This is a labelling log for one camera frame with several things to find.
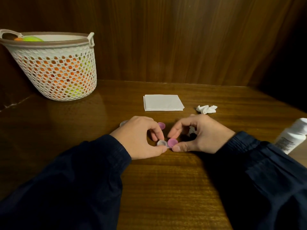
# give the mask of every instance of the green object in basket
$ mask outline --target green object in basket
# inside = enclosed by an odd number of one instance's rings
[[[25,36],[23,37],[23,41],[29,41],[29,42],[43,42],[42,39],[37,38],[35,36]]]

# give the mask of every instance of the basket handle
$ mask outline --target basket handle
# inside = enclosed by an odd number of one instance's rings
[[[94,44],[94,32],[91,32],[89,35],[88,35],[88,37],[87,37],[87,39],[88,39],[88,42],[90,43],[90,47],[94,47],[95,46],[95,44]]]
[[[2,35],[5,33],[11,33],[11,34],[17,35],[17,37],[23,37],[23,35],[19,32],[7,30],[7,29],[0,29],[0,38],[2,38]]]

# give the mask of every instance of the bottle label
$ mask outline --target bottle label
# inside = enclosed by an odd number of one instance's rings
[[[275,144],[276,147],[280,148],[284,152],[291,151],[296,145],[291,142],[290,140],[287,140],[284,137],[281,137]]]

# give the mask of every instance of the white paper napkin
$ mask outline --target white paper napkin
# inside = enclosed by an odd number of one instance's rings
[[[145,111],[183,111],[178,95],[152,94],[143,96]]]

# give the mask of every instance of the cuff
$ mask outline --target cuff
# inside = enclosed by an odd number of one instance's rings
[[[101,151],[110,166],[118,173],[122,174],[131,163],[129,153],[113,136],[103,135],[95,140],[95,144],[101,148]]]
[[[257,147],[260,141],[244,131],[234,135],[224,146],[222,146],[216,154],[218,155],[237,155],[245,153]]]

